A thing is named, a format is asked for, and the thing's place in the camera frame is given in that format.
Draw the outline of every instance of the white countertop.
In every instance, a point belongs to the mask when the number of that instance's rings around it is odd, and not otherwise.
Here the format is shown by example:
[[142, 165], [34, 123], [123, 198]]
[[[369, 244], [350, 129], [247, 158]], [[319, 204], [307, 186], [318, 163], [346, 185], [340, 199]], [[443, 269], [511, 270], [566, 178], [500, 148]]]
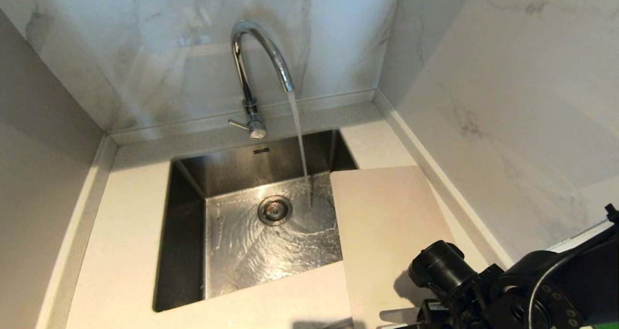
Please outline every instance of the white countertop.
[[[295, 135], [291, 117], [267, 120], [270, 139]], [[339, 128], [361, 169], [415, 165], [372, 103], [301, 115], [304, 133]], [[251, 144], [234, 127], [121, 147], [75, 288], [67, 329], [311, 329], [350, 317], [343, 263], [156, 313], [152, 309], [170, 160]], [[486, 262], [439, 205], [477, 270]]]

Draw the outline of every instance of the sink basin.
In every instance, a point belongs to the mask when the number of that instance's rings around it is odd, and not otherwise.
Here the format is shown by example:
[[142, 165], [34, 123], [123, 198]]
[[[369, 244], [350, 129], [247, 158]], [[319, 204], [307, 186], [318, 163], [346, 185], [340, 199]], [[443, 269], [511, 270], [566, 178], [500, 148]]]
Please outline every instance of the sink basin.
[[173, 161], [157, 312], [342, 260], [329, 173], [356, 169], [338, 130]]

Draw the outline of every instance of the running water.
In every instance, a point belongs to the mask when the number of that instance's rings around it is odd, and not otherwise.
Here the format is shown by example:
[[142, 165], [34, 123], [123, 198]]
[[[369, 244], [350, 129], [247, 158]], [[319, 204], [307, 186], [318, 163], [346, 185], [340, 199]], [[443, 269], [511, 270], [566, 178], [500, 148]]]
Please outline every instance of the running water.
[[296, 136], [299, 138], [299, 149], [301, 149], [301, 162], [303, 162], [303, 175], [305, 175], [305, 182], [308, 187], [308, 203], [311, 208], [311, 194], [312, 187], [310, 185], [310, 177], [308, 176], [308, 166], [305, 163], [305, 148], [303, 148], [303, 137], [301, 137], [301, 122], [299, 121], [299, 111], [296, 108], [296, 96], [295, 91], [288, 92], [288, 101], [290, 107], [292, 107], [292, 118], [295, 120]]

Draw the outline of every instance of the white cutting board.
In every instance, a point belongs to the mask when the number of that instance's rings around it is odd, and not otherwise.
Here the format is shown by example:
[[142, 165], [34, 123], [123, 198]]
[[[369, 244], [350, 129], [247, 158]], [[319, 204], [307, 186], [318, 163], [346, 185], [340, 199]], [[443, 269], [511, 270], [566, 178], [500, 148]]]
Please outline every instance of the white cutting board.
[[381, 311], [433, 298], [402, 276], [422, 249], [438, 240], [453, 243], [421, 168], [334, 172], [331, 184], [355, 329], [389, 325]]

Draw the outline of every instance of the sink overflow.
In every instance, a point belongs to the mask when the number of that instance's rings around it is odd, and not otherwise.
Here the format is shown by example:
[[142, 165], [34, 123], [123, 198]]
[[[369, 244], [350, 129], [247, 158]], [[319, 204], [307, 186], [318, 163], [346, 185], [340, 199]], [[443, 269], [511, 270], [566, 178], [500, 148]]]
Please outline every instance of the sink overflow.
[[263, 153], [263, 152], [269, 152], [269, 148], [254, 150], [254, 155], [257, 155], [257, 154]]

